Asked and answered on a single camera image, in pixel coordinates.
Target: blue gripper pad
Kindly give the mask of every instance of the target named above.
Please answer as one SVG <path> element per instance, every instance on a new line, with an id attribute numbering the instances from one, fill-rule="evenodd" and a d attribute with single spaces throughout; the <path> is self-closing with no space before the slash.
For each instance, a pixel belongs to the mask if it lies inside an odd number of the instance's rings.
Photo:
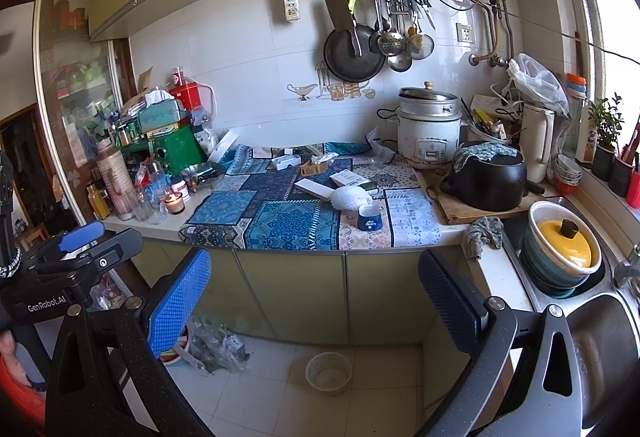
<path id="1" fill-rule="evenodd" d="M 447 327 L 456 348 L 472 357 L 480 347 L 482 329 L 482 304 L 472 305 L 475 298 L 463 292 L 468 285 L 462 283 L 462 277 L 452 270 L 444 257 L 429 249 L 422 252 L 418 260 L 418 277 L 427 291 L 440 319 Z"/>
<path id="2" fill-rule="evenodd" d="M 71 233 L 67 233 L 60 240 L 58 249 L 63 253 L 71 253 L 76 249 L 80 249 L 83 245 L 98 240 L 102 235 L 104 235 L 104 225 L 101 221 L 93 221 L 74 229 Z"/>
<path id="3" fill-rule="evenodd" d="M 211 257 L 193 248 L 151 291 L 147 341 L 157 358 L 172 349 L 211 277 Z"/>

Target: tiled floor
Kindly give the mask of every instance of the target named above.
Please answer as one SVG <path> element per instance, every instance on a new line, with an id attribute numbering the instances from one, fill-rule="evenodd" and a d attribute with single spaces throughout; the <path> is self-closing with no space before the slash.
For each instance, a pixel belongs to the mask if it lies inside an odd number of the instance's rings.
<path id="1" fill-rule="evenodd" d="M 422 424 L 422 348 L 309 347 L 243 337 L 244 373 L 202 375 L 189 365 L 169 373 L 217 437 L 410 437 Z M 353 363 L 350 387 L 333 397 L 305 379 L 324 351 Z"/>

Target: faucet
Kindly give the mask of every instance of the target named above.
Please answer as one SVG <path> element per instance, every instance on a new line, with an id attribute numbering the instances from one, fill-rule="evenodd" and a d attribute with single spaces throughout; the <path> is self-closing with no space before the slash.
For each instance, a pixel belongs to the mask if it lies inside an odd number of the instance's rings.
<path id="1" fill-rule="evenodd" d="M 627 279 L 640 277 L 640 244 L 636 244 L 626 257 L 626 263 L 620 262 L 613 272 L 613 280 L 619 289 Z"/>

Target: blue patterned tablecloth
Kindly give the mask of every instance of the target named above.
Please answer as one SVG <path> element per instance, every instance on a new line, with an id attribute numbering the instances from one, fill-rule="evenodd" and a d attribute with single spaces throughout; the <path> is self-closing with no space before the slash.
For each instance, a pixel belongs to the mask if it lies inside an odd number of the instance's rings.
<path id="1" fill-rule="evenodd" d="M 298 167 L 276 171 L 271 158 L 283 149 L 238 146 L 226 175 L 196 209 L 180 235 L 185 242 L 243 249 L 347 250 L 432 245 L 440 242 L 433 203 L 420 188 L 406 160 L 382 147 L 374 130 L 366 143 L 325 143 L 293 149 L 302 162 L 313 154 L 340 154 L 329 169 L 310 177 L 335 188 L 329 178 L 344 169 L 376 181 L 375 202 L 383 209 L 383 229 L 356 227 L 357 214 L 294 187 L 303 177 Z"/>

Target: potted plant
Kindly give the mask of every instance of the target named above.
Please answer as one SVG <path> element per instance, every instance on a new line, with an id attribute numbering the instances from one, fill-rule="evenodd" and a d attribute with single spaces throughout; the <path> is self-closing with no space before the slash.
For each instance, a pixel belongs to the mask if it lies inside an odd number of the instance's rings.
<path id="1" fill-rule="evenodd" d="M 613 160 L 618 149 L 618 136 L 622 130 L 622 113 L 618 105 L 622 97 L 613 94 L 613 104 L 609 99 L 596 99 L 589 103 L 589 116 L 598 131 L 598 145 L 593 156 L 591 171 L 598 178 L 609 181 L 613 168 Z"/>

